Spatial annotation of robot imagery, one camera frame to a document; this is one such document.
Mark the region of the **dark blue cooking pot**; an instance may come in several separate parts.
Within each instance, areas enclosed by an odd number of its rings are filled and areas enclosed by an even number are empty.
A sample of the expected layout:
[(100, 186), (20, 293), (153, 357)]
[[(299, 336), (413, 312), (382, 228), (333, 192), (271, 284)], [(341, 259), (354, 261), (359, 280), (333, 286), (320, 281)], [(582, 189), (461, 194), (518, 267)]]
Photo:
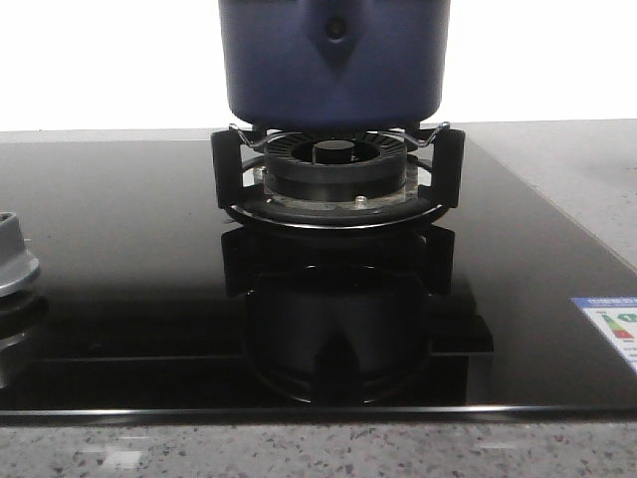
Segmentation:
[(221, 1), (231, 112), (293, 131), (408, 128), (438, 110), (448, 1)]

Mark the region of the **black pot support grate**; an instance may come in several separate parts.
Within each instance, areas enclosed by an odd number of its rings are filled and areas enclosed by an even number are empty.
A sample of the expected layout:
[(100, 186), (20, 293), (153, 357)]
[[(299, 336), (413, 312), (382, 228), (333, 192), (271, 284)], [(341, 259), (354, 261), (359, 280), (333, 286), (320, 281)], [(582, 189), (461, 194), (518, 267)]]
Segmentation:
[[(263, 196), (265, 145), (290, 133), (342, 134), (378, 132), (402, 140), (408, 163), (416, 168), (417, 195), (404, 202), (370, 204), (359, 196), (353, 206), (328, 209), (287, 207), (267, 203)], [(428, 129), (364, 131), (242, 130), (232, 124), (212, 133), (211, 146), (217, 203), (241, 223), (273, 227), (354, 231), (380, 229), (415, 221), (433, 222), (457, 207), (460, 196), (465, 133), (446, 122)]]

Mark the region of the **black glass cooktop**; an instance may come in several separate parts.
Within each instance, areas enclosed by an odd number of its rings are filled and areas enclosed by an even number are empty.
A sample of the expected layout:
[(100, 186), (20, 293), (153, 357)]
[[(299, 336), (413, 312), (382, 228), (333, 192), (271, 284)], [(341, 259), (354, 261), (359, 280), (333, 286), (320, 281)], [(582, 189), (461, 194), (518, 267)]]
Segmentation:
[(1, 206), (41, 267), (1, 303), (5, 424), (636, 415), (571, 301), (635, 273), (473, 141), (432, 225), (241, 226), (205, 139), (5, 143)]

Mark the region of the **silver stove control knob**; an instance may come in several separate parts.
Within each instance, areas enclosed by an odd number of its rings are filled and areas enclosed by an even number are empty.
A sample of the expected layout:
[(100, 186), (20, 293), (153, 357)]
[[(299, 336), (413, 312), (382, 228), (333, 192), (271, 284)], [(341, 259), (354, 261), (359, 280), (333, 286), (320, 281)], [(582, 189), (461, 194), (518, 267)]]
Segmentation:
[(18, 215), (1, 213), (1, 297), (25, 290), (40, 273), (40, 263), (27, 248)]

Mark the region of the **energy rating label sticker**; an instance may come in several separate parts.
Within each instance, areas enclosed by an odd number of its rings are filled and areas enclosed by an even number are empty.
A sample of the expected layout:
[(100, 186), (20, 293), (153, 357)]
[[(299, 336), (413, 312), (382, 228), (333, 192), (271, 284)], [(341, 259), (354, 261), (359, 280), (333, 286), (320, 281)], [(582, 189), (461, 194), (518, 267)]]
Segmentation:
[(580, 297), (573, 304), (636, 373), (635, 297)]

